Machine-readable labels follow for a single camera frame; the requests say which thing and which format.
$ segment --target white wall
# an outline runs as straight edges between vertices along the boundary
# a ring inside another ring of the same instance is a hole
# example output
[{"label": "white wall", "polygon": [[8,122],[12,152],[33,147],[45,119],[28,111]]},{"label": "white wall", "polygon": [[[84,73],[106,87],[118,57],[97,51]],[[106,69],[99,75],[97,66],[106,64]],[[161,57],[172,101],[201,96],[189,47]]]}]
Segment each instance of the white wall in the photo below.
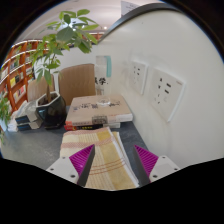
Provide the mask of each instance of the white wall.
[{"label": "white wall", "polygon": [[[171,11],[141,15],[98,45],[112,59],[112,93],[121,93],[148,149],[167,155],[180,168],[224,156],[224,67],[213,44],[186,16]],[[149,65],[144,95],[129,87],[131,60]],[[149,103],[153,68],[186,81],[170,123]]]},{"label": "white wall", "polygon": [[[96,46],[93,45],[92,49],[91,49],[91,53],[89,54],[84,54],[82,53],[79,48],[70,48],[70,51],[67,50],[63,50],[63,56],[61,55],[57,55],[57,58],[61,61],[61,66],[58,67],[57,70],[62,70],[63,68],[67,68],[70,66],[74,66],[74,65],[80,65],[80,64],[95,64],[96,63]],[[36,68],[42,64],[43,62],[38,61],[37,64],[34,65],[34,69],[36,70]],[[55,90],[59,91],[58,88],[58,74],[54,74],[54,82],[55,82]]]}]

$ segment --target shelf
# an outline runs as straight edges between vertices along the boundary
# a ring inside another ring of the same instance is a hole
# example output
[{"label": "shelf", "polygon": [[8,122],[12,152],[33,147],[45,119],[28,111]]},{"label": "shelf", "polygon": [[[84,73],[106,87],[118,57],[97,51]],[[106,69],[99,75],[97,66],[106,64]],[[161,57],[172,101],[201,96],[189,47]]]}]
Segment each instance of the shelf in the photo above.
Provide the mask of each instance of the shelf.
[{"label": "shelf", "polygon": [[26,91],[25,91],[23,94],[21,94],[21,95],[19,96],[18,100],[15,101],[15,104],[18,105],[18,104],[19,104],[19,101],[20,101],[25,95],[26,95]]},{"label": "shelf", "polygon": [[17,68],[13,69],[12,71],[9,72],[9,75],[12,74],[12,73],[13,73],[14,71],[16,71],[17,69],[23,67],[23,66],[24,66],[24,64],[22,64],[22,65],[18,66]]},{"label": "shelf", "polygon": [[11,87],[11,90],[13,90],[14,87],[17,86],[17,85],[18,85],[20,82],[22,82],[23,80],[24,80],[24,78],[23,78],[23,79],[20,79],[19,82],[17,82],[13,87]]},{"label": "shelf", "polygon": [[32,61],[28,61],[28,62],[26,62],[25,65],[28,65],[28,64],[30,64],[30,63],[32,63]]},{"label": "shelf", "polygon": [[10,59],[11,58],[9,58],[7,61],[5,61],[4,64],[2,65],[2,67],[4,67],[4,65],[6,65],[9,62]]},{"label": "shelf", "polygon": [[3,81],[7,78],[9,76],[9,74],[8,75],[6,75],[3,79],[1,79],[1,81],[0,81],[0,84],[2,84],[3,83]]},{"label": "shelf", "polygon": [[41,41],[41,40],[28,40],[27,42],[37,42],[37,41]]},{"label": "shelf", "polygon": [[21,52],[21,53],[15,54],[15,55],[13,55],[13,56],[11,57],[11,59],[14,59],[14,58],[16,58],[18,55],[21,55],[21,54],[24,54],[24,53],[26,53],[26,51],[23,51],[23,52]]},{"label": "shelf", "polygon": [[12,48],[15,47],[15,46],[17,46],[17,45],[24,44],[24,43],[26,43],[26,42],[27,42],[27,41],[21,41],[21,42],[15,44],[15,45],[13,45]]},{"label": "shelf", "polygon": [[3,98],[6,97],[7,95],[8,95],[8,92],[7,93],[4,93]]},{"label": "shelf", "polygon": [[25,51],[25,53],[30,53],[32,51],[36,51],[36,49],[31,49],[31,50]]}]

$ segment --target potted plant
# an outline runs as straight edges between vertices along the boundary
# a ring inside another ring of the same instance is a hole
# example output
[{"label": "potted plant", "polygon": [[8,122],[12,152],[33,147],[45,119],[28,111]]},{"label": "potted plant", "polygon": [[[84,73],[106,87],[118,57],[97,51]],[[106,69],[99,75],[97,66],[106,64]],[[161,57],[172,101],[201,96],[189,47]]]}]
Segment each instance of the potted plant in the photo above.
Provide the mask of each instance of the potted plant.
[{"label": "potted plant", "polygon": [[7,102],[8,102],[8,99],[4,98],[1,95],[0,96],[0,126],[2,128],[2,131],[0,134],[0,140],[2,143],[4,140],[4,132],[6,131],[8,122],[10,120],[9,104]]},{"label": "potted plant", "polygon": [[[61,62],[57,58],[62,54],[62,49],[70,50],[68,44],[74,44],[74,47],[78,47],[83,53],[90,53],[92,43],[97,44],[97,40],[87,30],[93,30],[99,25],[93,20],[87,18],[86,14],[90,11],[82,9],[76,12],[62,11],[59,14],[60,21],[54,21],[46,25],[46,29],[54,30],[56,33],[45,35],[37,46],[36,51],[31,54],[32,66],[41,60],[43,63],[36,69],[38,73],[37,82],[44,76],[47,82],[46,94],[41,96],[36,102],[37,113],[40,115],[45,123],[46,129],[58,128],[63,125],[66,119],[66,104],[64,99],[58,92],[51,92],[49,86],[51,83],[51,70],[57,69]],[[61,78],[61,72],[56,70],[53,74],[59,74]]]}]

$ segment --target fabric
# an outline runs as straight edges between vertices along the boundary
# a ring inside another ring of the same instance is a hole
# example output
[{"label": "fabric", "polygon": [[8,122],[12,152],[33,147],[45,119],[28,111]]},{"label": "fabric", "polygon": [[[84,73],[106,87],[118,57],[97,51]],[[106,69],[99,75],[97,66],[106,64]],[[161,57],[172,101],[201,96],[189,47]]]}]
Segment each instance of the fabric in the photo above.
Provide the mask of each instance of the fabric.
[{"label": "fabric", "polygon": [[66,132],[60,157],[69,157],[92,144],[95,144],[95,157],[86,188],[115,191],[139,186],[126,153],[122,150],[119,134],[112,133],[109,127]]}]

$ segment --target wall outlet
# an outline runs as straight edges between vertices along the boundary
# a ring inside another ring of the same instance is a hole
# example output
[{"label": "wall outlet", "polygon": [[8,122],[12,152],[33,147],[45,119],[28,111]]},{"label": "wall outlet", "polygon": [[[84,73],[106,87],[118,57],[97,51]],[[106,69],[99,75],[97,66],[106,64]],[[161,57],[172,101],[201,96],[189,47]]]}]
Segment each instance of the wall outlet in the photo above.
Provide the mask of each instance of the wall outlet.
[{"label": "wall outlet", "polygon": [[185,83],[174,76],[154,70],[150,83],[150,103],[167,121],[171,121],[182,98]]},{"label": "wall outlet", "polygon": [[130,64],[130,86],[141,95],[144,93],[148,66],[143,63],[132,61]]}]

